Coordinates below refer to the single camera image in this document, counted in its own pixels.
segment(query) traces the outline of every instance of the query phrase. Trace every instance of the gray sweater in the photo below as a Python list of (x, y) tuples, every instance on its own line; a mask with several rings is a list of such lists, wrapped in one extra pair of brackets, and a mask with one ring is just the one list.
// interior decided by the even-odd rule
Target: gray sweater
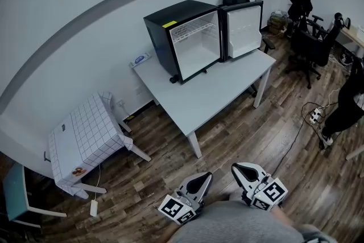
[(239, 201), (218, 201), (206, 207), (195, 220), (182, 226), (171, 243), (302, 243), (320, 237), (335, 240), (312, 226), (298, 232), (272, 214), (252, 209)]

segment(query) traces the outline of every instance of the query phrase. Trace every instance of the shoe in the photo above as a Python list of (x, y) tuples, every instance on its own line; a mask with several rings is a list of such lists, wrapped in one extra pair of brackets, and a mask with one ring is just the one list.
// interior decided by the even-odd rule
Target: shoe
[(331, 146), (332, 143), (334, 142), (331, 138), (331, 136), (325, 136), (322, 134), (322, 129), (320, 129), (318, 131), (318, 137), (320, 138), (321, 141), (323, 141), (323, 143), (326, 145), (326, 146)]

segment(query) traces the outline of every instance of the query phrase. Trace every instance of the mini fridge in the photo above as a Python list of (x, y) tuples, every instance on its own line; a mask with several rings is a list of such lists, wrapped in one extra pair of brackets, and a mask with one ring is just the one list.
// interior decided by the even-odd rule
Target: mini fridge
[(260, 47), (263, 1), (215, 6), (186, 0), (144, 22), (159, 63), (172, 83), (185, 83), (216, 62)]

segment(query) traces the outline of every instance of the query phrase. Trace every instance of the refrigerator shelf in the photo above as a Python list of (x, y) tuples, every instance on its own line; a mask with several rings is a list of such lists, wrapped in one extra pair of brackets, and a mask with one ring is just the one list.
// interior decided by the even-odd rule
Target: refrigerator shelf
[(189, 36), (192, 36), (193, 34), (202, 31), (206, 28), (212, 27), (214, 25), (215, 24), (207, 22), (200, 18), (184, 23), (171, 30), (173, 44), (178, 43), (188, 38)]

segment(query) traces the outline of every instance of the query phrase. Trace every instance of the yellow sticker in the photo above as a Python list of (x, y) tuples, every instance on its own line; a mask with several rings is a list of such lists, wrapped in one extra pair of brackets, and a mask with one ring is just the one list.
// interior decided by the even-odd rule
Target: yellow sticker
[(169, 23), (166, 23), (165, 25), (163, 25), (162, 27), (164, 27), (164, 28), (166, 28), (166, 27), (169, 27), (169, 26), (171, 26), (171, 25), (173, 25), (173, 24), (175, 24), (175, 23), (177, 23), (176, 21), (171, 21), (171, 22), (169, 22)]

